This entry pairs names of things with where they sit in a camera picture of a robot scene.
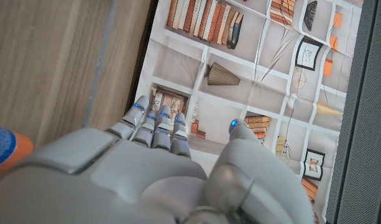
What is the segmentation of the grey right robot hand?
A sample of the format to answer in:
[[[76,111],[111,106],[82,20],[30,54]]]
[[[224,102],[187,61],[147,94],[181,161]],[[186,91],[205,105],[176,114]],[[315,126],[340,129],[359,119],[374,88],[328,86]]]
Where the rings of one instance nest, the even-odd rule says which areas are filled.
[[[0,223],[313,223],[300,180],[235,119],[207,174],[185,117],[141,96],[105,131],[83,128],[0,177]]]

